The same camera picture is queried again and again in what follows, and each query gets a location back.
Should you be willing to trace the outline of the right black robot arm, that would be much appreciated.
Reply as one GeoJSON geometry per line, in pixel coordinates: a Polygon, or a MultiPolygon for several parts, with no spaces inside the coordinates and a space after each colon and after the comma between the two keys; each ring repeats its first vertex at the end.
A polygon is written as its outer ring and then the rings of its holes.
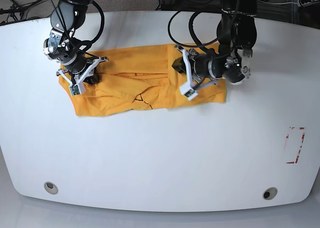
{"type": "Polygon", "coordinates": [[[88,49],[101,37],[105,26],[105,16],[95,0],[59,0],[50,17],[51,31],[44,41],[43,51],[50,60],[56,60],[62,68],[57,75],[69,83],[72,95],[82,94],[85,84],[97,84],[100,77],[98,64],[108,61],[108,57],[98,57],[88,53],[88,49]],[[85,22],[88,6],[96,7],[100,14],[100,27],[92,40],[79,40],[75,31],[85,22]]]}

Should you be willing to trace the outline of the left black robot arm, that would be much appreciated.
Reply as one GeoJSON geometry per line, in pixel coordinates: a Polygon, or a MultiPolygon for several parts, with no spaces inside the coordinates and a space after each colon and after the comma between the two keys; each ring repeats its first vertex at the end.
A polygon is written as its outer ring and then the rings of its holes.
{"type": "Polygon", "coordinates": [[[220,6],[221,20],[214,40],[202,43],[197,37],[194,21],[200,13],[195,12],[188,22],[194,45],[175,41],[182,57],[172,67],[187,75],[185,93],[203,88],[205,79],[210,80],[209,84],[216,85],[219,79],[225,79],[239,85],[251,75],[250,59],[257,40],[257,0],[220,0],[220,6]]]}

